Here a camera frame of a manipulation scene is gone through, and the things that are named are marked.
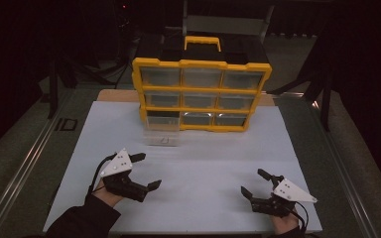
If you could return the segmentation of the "person's right hand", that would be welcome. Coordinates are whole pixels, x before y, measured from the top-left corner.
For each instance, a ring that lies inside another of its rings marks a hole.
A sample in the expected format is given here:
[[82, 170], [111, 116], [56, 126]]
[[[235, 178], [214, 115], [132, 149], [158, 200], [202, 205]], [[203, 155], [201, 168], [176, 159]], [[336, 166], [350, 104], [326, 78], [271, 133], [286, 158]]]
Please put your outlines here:
[[283, 217], [271, 215], [270, 219], [276, 235], [284, 234], [299, 227], [299, 219], [292, 213]]

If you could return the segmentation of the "black tripod stand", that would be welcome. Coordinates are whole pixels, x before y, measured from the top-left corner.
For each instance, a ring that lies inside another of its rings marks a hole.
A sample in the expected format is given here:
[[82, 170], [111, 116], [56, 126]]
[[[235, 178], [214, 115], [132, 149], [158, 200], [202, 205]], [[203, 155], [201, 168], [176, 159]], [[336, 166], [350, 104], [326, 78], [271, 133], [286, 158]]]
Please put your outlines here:
[[281, 95], [305, 82], [310, 83], [303, 94], [305, 101], [314, 102], [322, 95], [319, 120], [323, 129], [328, 131], [332, 75], [326, 39], [323, 36], [317, 37], [296, 79], [277, 89], [269, 90], [268, 94]]

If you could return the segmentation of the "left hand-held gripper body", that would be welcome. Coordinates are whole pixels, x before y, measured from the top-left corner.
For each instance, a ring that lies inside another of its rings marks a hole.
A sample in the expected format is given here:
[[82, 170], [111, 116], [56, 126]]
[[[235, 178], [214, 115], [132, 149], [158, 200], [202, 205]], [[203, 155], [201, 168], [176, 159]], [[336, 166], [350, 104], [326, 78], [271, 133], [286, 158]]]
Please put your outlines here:
[[100, 176], [109, 192], [143, 202], [149, 191], [146, 186], [135, 183], [129, 178], [134, 164], [129, 156], [130, 154], [125, 149], [110, 156], [110, 162]]

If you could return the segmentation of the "clear plastic organizer drawer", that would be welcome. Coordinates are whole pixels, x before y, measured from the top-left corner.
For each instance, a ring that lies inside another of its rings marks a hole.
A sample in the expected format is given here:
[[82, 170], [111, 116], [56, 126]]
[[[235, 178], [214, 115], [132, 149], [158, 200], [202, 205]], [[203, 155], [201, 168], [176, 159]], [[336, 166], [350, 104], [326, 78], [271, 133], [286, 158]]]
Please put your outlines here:
[[[169, 145], [161, 145], [160, 139], [170, 138]], [[178, 112], [149, 111], [144, 124], [145, 143], [150, 146], [175, 147], [180, 141], [180, 114]]]

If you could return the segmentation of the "person's left hand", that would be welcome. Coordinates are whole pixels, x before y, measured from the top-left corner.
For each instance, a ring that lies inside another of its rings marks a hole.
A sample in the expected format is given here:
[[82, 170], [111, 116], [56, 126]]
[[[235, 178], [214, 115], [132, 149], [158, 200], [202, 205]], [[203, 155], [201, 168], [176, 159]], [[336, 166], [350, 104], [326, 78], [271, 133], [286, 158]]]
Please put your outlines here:
[[92, 191], [91, 194], [94, 195], [95, 197], [99, 198], [100, 200], [102, 200], [104, 203], [106, 203], [107, 205], [109, 205], [111, 207], [114, 207], [116, 204], [118, 204], [123, 199], [123, 196], [116, 195], [116, 194], [109, 192], [106, 189], [105, 184], [104, 184], [102, 179], [99, 181], [98, 185]]

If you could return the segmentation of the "white board mat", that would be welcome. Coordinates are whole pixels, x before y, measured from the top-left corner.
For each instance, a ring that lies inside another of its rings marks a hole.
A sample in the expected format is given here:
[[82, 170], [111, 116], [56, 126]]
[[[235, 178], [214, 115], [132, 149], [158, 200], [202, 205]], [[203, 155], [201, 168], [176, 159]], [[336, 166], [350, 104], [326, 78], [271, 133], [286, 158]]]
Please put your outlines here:
[[160, 187], [144, 201], [122, 200], [115, 234], [249, 234], [271, 230], [269, 217], [255, 213], [242, 195], [247, 188], [267, 197], [270, 182], [263, 169], [307, 186], [281, 112], [258, 108], [243, 133], [183, 131], [175, 147], [144, 142], [138, 105], [96, 101], [92, 104], [47, 221], [53, 223], [68, 208], [83, 203], [97, 165], [126, 150], [143, 153], [134, 165], [132, 181]]

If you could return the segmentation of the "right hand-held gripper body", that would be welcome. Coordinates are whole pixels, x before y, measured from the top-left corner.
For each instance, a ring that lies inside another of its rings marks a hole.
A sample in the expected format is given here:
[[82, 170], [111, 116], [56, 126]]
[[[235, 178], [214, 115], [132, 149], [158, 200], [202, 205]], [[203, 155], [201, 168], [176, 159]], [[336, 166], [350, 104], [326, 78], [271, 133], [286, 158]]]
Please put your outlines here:
[[273, 185], [271, 197], [257, 198], [253, 196], [253, 200], [250, 201], [253, 212], [283, 217], [293, 211], [297, 202], [316, 203], [318, 201], [287, 178], [271, 176], [272, 179], [269, 180]]

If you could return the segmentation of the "grid of clear drawers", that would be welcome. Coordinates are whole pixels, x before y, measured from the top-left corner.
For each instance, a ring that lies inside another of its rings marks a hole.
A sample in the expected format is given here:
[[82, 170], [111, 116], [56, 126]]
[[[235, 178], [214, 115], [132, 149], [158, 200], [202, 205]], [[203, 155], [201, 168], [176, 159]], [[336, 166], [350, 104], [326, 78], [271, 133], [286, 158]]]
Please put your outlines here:
[[146, 126], [181, 130], [242, 132], [261, 97], [263, 71], [220, 68], [140, 69], [136, 86]]

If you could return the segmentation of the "yellow black organizer cabinet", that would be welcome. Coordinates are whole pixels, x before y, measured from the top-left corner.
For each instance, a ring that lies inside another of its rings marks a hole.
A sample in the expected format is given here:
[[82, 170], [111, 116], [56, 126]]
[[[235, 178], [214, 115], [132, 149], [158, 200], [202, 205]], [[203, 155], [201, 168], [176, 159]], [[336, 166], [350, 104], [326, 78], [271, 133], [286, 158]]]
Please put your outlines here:
[[215, 45], [203, 44], [188, 44], [188, 49], [185, 51], [185, 37], [144, 36], [132, 61], [132, 79], [135, 90], [136, 86], [142, 82], [140, 69], [146, 66], [263, 71], [265, 73], [263, 88], [265, 81], [271, 75], [272, 67], [260, 41], [250, 36], [217, 38], [221, 43], [220, 52]]

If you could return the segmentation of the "metal floor rail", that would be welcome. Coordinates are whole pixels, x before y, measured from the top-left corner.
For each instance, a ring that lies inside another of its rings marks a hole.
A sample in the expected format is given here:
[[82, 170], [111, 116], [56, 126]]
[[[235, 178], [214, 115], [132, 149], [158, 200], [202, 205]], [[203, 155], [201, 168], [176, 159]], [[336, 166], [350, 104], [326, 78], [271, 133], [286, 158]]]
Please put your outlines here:
[[0, 226], [40, 158], [56, 128], [60, 113], [73, 93], [73, 89], [67, 89], [59, 94], [59, 104], [51, 118], [48, 118], [50, 109], [47, 104], [37, 102], [0, 140]]
[[357, 192], [357, 189], [343, 164], [342, 156], [338, 151], [333, 138], [331, 137], [329, 132], [326, 132], [320, 121], [320, 108], [316, 101], [307, 102], [308, 108], [313, 115], [316, 127], [324, 138], [325, 144], [330, 150], [331, 160], [338, 177], [338, 180], [341, 184], [341, 187], [346, 195], [347, 201], [349, 203], [352, 214], [354, 215], [359, 229], [363, 235], [363, 238], [377, 238], [377, 233], [374, 225], [371, 223], [369, 215], [362, 203], [361, 197]]

